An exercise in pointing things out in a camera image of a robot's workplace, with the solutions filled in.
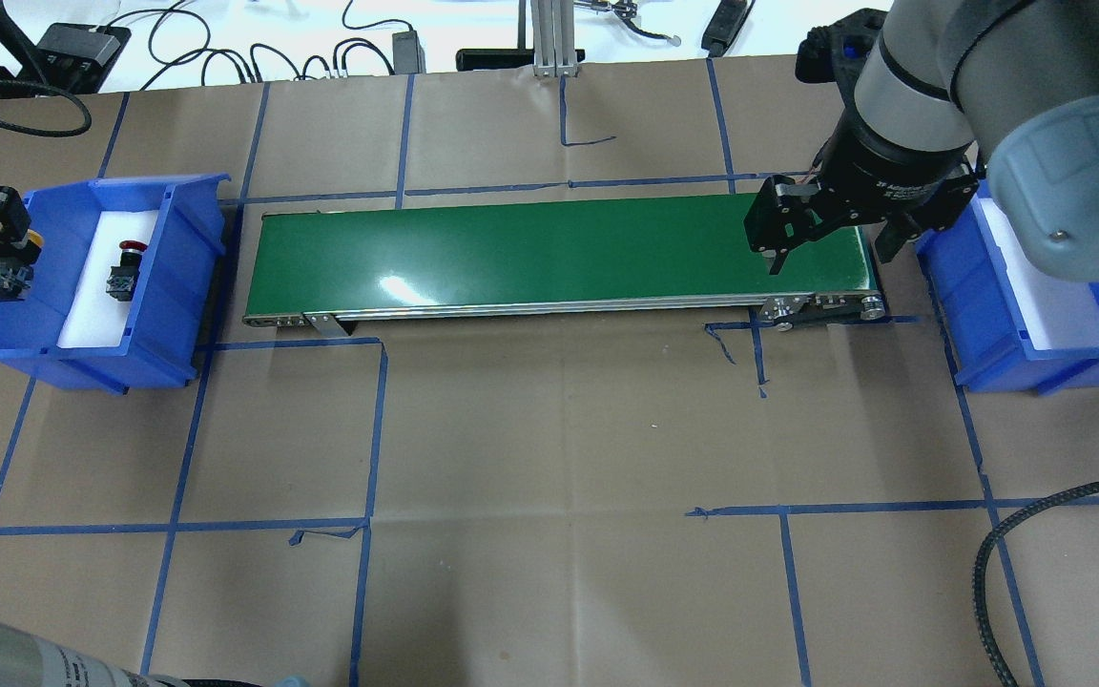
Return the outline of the right-side silver robot arm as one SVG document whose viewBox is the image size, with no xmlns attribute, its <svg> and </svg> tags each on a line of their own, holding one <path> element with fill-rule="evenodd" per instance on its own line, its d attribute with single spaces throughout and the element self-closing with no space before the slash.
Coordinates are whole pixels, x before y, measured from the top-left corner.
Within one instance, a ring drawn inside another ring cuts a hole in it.
<svg viewBox="0 0 1099 687">
<path fill-rule="evenodd" d="M 808 32 L 797 79 L 836 84 L 843 109 L 812 177 L 767 178 L 745 217 L 769 272 L 864 223 L 893 261 L 988 182 L 1030 265 L 1099 281 L 1099 1 L 864 9 Z"/>
</svg>

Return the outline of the right-side black gripper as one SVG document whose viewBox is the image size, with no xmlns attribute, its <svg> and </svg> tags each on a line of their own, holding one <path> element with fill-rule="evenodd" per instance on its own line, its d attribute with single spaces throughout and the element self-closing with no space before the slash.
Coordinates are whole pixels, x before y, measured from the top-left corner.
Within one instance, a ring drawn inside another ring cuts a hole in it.
<svg viewBox="0 0 1099 687">
<path fill-rule="evenodd" d="M 854 110 L 839 118 L 819 162 L 815 182 L 765 178 L 745 215 L 750 250 L 767 261 L 771 277 L 803 244 L 864 223 L 881 224 L 873 251 L 889 264 L 912 240 L 954 225 L 981 186 L 963 148 L 907 149 Z"/>
</svg>

